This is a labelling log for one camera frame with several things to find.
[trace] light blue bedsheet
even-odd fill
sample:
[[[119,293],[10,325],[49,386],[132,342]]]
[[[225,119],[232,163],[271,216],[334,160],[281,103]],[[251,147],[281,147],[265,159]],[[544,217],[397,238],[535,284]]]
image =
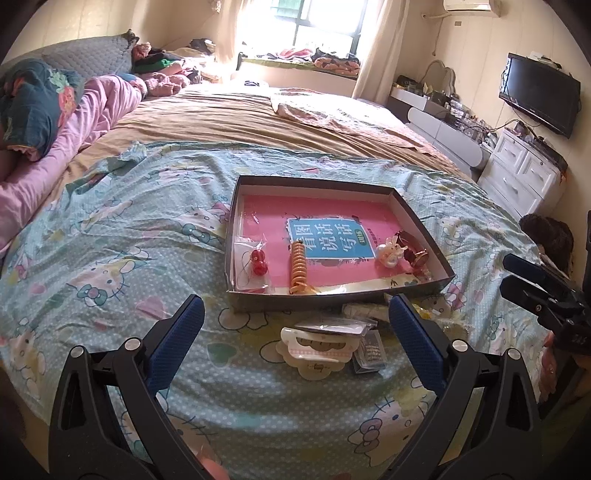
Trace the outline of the light blue bedsheet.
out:
[[[15,388],[49,421],[68,351],[117,348],[171,316],[191,293],[206,321],[158,399],[194,452],[233,479],[373,480],[432,405],[393,334],[388,368],[348,367],[313,382],[282,363],[283,326],[318,313],[233,314],[223,279],[229,199],[240,174],[395,187],[457,278],[423,305],[471,325],[480,351],[516,346],[537,382],[545,330],[501,299],[503,256],[535,245],[474,184],[394,161],[336,158],[245,144],[135,144],[98,162],[13,243],[0,278],[0,352]],[[117,414],[142,445],[119,398]]]

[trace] white dresser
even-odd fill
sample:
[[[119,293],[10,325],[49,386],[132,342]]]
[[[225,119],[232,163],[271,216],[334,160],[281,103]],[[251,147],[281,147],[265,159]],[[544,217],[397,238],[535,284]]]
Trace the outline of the white dresser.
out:
[[[550,160],[508,130],[503,133],[478,185],[516,220],[528,213],[550,215],[566,179]]]

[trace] wall-mounted tv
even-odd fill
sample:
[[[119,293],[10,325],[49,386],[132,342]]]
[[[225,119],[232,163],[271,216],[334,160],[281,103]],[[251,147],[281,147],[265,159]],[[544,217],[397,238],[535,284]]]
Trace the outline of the wall-mounted tv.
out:
[[[580,95],[581,84],[570,75],[509,53],[499,97],[553,132],[570,138]]]

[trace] blue gripper pad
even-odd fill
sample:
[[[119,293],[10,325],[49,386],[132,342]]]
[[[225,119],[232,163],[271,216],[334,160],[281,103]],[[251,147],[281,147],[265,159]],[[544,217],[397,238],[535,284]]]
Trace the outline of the blue gripper pad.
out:
[[[444,359],[423,329],[417,312],[395,296],[390,300],[389,318],[423,387],[441,397],[447,388]]]
[[[156,392],[170,386],[204,320],[203,300],[195,297],[150,356],[146,386],[151,395],[155,396]]]

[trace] curtain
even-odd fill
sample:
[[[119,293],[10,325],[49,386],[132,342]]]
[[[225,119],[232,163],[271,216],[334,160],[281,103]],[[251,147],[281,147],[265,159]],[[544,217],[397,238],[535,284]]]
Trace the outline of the curtain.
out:
[[[216,57],[219,63],[235,66],[241,17],[253,2],[254,0],[224,0],[222,2],[216,39]]]
[[[400,57],[409,4],[410,0],[384,0],[378,29],[367,59],[361,66],[353,98],[386,104]]]

